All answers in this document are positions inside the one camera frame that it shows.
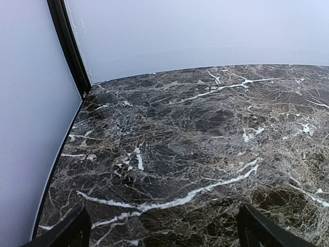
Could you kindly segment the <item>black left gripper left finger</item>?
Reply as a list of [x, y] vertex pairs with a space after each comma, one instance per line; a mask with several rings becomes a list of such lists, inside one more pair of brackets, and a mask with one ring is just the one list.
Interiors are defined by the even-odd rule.
[[85, 207], [73, 210], [45, 234], [38, 236], [23, 247], [89, 246], [91, 220]]

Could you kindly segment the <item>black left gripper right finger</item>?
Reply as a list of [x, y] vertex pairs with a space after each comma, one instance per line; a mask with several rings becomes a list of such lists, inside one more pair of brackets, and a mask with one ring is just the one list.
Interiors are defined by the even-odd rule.
[[243, 205], [236, 217], [240, 246], [314, 246], [284, 230], [250, 205]]

